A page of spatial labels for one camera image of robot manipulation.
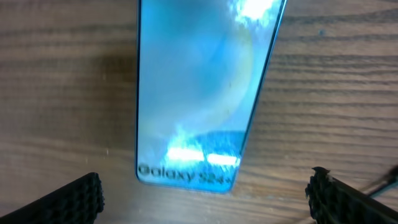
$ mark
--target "phone display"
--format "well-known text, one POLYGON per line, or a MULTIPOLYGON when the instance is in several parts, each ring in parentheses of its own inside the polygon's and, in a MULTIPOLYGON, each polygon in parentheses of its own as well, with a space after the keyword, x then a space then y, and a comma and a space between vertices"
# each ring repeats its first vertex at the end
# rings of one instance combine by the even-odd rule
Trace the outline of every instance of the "phone display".
POLYGON ((231 190, 285 0, 141 0, 136 175, 231 190))

